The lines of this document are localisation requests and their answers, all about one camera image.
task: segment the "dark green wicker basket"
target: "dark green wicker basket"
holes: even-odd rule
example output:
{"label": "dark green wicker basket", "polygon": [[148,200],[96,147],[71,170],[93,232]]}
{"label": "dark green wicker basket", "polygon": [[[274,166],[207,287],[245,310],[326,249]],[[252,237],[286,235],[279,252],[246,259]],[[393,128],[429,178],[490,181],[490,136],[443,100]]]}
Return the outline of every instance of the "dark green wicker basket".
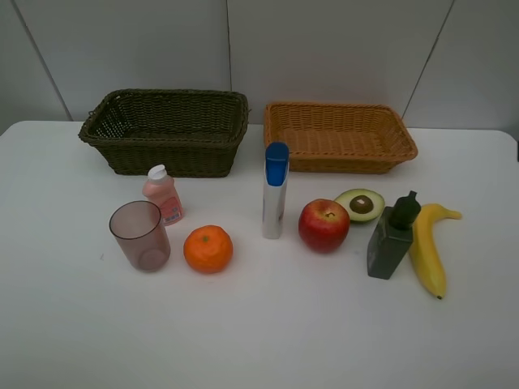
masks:
{"label": "dark green wicker basket", "polygon": [[79,137],[117,174],[147,174],[163,164],[173,177],[224,177],[248,110],[236,92],[124,89],[103,99]]}

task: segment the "white bottle cap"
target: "white bottle cap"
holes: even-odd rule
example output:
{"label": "white bottle cap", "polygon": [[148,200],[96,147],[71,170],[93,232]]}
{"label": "white bottle cap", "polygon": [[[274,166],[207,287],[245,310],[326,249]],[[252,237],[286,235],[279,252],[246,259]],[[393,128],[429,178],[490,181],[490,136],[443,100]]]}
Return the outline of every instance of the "white bottle cap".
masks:
{"label": "white bottle cap", "polygon": [[157,165],[151,168],[148,172],[148,180],[153,183],[158,183],[164,180],[168,173],[165,171],[164,165]]}

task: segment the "apple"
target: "apple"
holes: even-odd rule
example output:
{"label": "apple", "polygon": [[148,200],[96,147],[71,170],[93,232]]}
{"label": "apple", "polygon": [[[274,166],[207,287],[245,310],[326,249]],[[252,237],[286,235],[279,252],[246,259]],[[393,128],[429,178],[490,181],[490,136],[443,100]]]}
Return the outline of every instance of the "apple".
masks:
{"label": "apple", "polygon": [[350,230],[350,215],[339,203],[317,199],[308,203],[299,217],[299,236],[313,251],[331,253]]}

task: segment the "avocado half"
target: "avocado half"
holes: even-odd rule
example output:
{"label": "avocado half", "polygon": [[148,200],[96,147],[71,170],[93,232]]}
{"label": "avocado half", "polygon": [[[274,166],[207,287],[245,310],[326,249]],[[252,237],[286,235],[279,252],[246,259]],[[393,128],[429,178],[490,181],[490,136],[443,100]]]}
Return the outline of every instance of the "avocado half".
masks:
{"label": "avocado half", "polygon": [[334,201],[350,214],[351,221],[366,223],[376,219],[384,210],[384,197],[369,189],[347,190]]}

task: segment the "white wall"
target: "white wall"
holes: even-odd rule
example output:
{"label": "white wall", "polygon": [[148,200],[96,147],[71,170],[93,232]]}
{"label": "white wall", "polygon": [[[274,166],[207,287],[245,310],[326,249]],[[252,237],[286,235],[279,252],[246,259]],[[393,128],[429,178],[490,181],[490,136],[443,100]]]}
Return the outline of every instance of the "white wall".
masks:
{"label": "white wall", "polygon": [[519,137],[519,2],[457,0],[404,117],[408,126]]}
{"label": "white wall", "polygon": [[383,103],[402,114],[451,0],[229,0],[233,89],[272,100]]}
{"label": "white wall", "polygon": [[229,90],[225,0],[17,0],[75,120],[120,88]]}
{"label": "white wall", "polygon": [[0,0],[0,134],[22,120],[67,120],[11,2]]}
{"label": "white wall", "polygon": [[[229,90],[232,76],[253,123],[272,100],[360,101],[408,126],[519,138],[517,0],[456,0],[429,61],[453,0],[14,1],[75,120],[114,89]],[[0,134],[67,120],[11,2],[0,0]]]}

